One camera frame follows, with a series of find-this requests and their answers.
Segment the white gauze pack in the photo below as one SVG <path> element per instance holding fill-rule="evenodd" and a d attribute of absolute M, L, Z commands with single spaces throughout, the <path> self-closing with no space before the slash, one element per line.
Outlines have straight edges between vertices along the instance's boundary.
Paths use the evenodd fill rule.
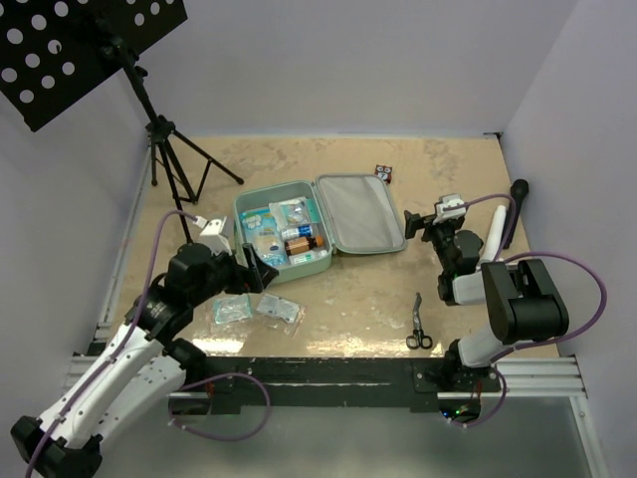
<path fill-rule="evenodd" d="M 301 223 L 306 220 L 307 207 L 303 198 L 293 198 L 270 204 L 272 214 L 277 213 L 279 217 L 291 223 Z"/>

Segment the brown bottle orange cap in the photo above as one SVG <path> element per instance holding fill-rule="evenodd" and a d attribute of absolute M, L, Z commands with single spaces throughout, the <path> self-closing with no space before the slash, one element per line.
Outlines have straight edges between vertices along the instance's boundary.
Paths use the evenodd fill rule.
<path fill-rule="evenodd" d="M 302 253 L 309 252 L 315 248 L 323 246 L 323 238 L 321 236 L 299 237 L 285 242 L 286 254 L 291 257 Z"/>

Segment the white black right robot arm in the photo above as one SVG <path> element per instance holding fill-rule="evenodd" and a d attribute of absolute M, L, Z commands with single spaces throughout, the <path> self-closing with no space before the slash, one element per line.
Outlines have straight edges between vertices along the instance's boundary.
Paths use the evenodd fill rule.
<path fill-rule="evenodd" d="M 404 218 L 405 237 L 412 239 L 421 230 L 422 241 L 433 246 L 440 261 L 439 299 L 448 306 L 487 306 L 487 324 L 453 341 L 432 379 L 464 391 L 497 355 L 565 335 L 568 312 L 543 262 L 506 265 L 495 260 L 508 219 L 506 207 L 496 209 L 486 240 L 465 230 L 462 216 L 437 223 L 434 214 L 405 211 Z"/>

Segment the teal clear zip bag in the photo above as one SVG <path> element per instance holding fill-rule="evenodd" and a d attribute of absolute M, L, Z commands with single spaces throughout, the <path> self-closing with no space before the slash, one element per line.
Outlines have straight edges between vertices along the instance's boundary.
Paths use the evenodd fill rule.
<path fill-rule="evenodd" d="M 249 295 L 233 295 L 215 299 L 212 306 L 216 325 L 227 325 L 249 320 L 253 317 Z"/>

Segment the mint green medicine case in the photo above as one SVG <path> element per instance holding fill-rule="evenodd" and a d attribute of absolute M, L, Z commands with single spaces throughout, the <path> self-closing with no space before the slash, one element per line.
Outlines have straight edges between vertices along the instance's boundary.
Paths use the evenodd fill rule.
<path fill-rule="evenodd" d="M 269 207 L 271 203 L 293 198 L 312 199 L 319 216 L 311 223 L 313 236 L 323 238 L 326 250 L 321 259 L 276 268 L 279 276 L 273 281 L 282 284 L 325 271 L 336 252 L 354 255 L 395 253 L 406 247 L 404 227 L 395 208 L 388 186 L 374 174 L 327 174 L 314 182 L 292 181 L 255 189 L 238 195 L 234 201 L 235 242 L 242 247 L 246 241 L 240 222 L 245 211 Z M 272 214 L 280 236 L 287 228 L 283 218 Z"/>

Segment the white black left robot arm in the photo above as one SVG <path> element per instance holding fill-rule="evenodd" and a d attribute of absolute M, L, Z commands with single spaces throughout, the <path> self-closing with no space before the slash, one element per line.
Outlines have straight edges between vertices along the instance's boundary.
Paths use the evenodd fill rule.
<path fill-rule="evenodd" d="M 260 293 L 279 275 L 251 245 L 242 249 L 246 264 L 230 250 L 186 244 L 165 273 L 146 282 L 89 369 L 39 416 L 22 416 L 13 425 L 11 437 L 28 475 L 94 476 L 107 440 L 146 406 L 208 382 L 206 355 L 178 333 L 209 299 L 221 293 Z"/>

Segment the blue cotton swab bag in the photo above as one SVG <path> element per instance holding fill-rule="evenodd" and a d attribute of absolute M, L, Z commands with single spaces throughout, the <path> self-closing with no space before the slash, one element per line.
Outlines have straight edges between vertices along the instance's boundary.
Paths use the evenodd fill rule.
<path fill-rule="evenodd" d="M 242 212 L 240 222 L 246 241 L 266 264 L 274 268 L 288 264 L 284 242 L 269 207 Z"/>

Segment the black handled scissors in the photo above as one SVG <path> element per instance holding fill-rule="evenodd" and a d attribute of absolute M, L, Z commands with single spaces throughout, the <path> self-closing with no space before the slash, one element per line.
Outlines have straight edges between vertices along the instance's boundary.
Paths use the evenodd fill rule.
<path fill-rule="evenodd" d="M 433 347 L 433 339 L 424 333 L 420 318 L 420 307 L 422 297 L 416 293 L 412 309 L 412 334 L 405 340 L 407 348 L 410 350 L 430 350 Z"/>

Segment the white plastic bottle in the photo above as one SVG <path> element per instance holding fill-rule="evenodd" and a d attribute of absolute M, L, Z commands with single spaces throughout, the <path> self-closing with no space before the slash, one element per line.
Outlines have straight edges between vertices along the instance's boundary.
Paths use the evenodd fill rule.
<path fill-rule="evenodd" d="M 310 250 L 305 253 L 292 255 L 289 261 L 291 265 L 301 265 L 321 259 L 327 255 L 328 252 L 326 250 Z"/>

